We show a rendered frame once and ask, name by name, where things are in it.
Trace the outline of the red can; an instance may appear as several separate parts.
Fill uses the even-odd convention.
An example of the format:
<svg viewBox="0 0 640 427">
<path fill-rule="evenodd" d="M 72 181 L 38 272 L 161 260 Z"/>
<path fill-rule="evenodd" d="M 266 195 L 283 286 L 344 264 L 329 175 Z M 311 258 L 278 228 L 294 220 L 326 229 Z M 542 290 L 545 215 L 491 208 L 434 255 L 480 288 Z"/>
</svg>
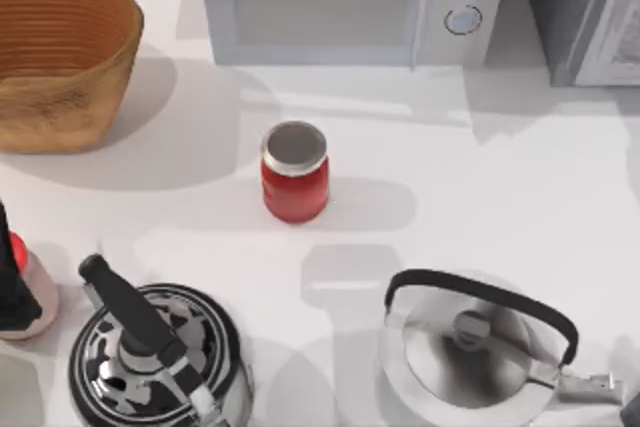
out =
<svg viewBox="0 0 640 427">
<path fill-rule="evenodd" d="M 261 183 L 266 208 L 292 224 L 316 217 L 329 197 L 329 157 L 324 134 L 304 121 L 272 127 L 261 144 Z"/>
</svg>

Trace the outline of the microwave door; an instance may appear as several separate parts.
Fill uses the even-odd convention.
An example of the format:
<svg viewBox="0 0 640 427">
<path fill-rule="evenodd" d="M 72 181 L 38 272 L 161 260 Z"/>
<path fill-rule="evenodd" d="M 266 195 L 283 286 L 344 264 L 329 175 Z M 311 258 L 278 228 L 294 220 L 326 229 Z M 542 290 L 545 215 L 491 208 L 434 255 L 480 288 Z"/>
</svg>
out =
<svg viewBox="0 0 640 427">
<path fill-rule="evenodd" d="M 204 0 L 219 65 L 410 67 L 417 0 Z"/>
</svg>

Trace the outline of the pale microwave oven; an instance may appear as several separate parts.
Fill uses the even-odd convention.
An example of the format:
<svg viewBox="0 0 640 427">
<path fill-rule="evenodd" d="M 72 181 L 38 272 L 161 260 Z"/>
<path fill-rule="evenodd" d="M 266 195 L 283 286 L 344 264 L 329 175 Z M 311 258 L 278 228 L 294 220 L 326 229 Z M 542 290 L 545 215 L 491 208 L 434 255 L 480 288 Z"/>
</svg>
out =
<svg viewBox="0 0 640 427">
<path fill-rule="evenodd" d="M 204 0 L 221 65 L 481 64 L 500 0 Z"/>
</svg>

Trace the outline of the microwave knob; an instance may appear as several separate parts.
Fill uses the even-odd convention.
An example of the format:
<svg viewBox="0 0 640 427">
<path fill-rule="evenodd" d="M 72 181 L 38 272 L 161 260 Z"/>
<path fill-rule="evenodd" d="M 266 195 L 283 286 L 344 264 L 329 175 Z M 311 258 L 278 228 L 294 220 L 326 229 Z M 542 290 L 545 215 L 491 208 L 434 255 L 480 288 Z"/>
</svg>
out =
<svg viewBox="0 0 640 427">
<path fill-rule="evenodd" d="M 482 21 L 482 12 L 477 7 L 466 5 L 449 11 L 444 18 L 444 26 L 452 35 L 466 36 L 477 31 Z"/>
</svg>

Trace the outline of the black and silver kettle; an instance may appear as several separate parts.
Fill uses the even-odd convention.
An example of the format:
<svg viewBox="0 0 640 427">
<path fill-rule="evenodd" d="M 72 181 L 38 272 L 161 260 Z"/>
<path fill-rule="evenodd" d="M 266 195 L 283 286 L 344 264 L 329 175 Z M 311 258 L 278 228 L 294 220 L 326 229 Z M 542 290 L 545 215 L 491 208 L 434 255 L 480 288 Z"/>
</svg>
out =
<svg viewBox="0 0 640 427">
<path fill-rule="evenodd" d="M 250 365 L 218 302 L 182 284 L 135 287 L 100 254 L 78 273 L 95 309 L 67 370 L 84 427 L 250 427 Z"/>
</svg>

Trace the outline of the brown woven basket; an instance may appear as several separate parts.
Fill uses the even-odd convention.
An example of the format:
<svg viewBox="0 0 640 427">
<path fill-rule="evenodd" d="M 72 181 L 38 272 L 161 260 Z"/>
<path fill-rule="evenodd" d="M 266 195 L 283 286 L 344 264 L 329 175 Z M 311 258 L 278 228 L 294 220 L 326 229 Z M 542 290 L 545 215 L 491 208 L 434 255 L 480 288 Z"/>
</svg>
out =
<svg viewBox="0 0 640 427">
<path fill-rule="evenodd" d="M 98 144 L 123 101 L 143 29 L 135 0 L 0 0 L 0 152 Z"/>
</svg>

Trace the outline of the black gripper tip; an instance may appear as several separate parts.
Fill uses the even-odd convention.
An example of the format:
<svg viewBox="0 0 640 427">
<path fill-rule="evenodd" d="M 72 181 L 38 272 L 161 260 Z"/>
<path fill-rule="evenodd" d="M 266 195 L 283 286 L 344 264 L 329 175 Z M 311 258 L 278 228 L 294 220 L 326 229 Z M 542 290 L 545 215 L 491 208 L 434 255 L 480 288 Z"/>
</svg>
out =
<svg viewBox="0 0 640 427">
<path fill-rule="evenodd" d="M 0 201 L 0 332 L 25 331 L 41 315 L 39 302 L 19 272 L 6 210 Z"/>
</svg>

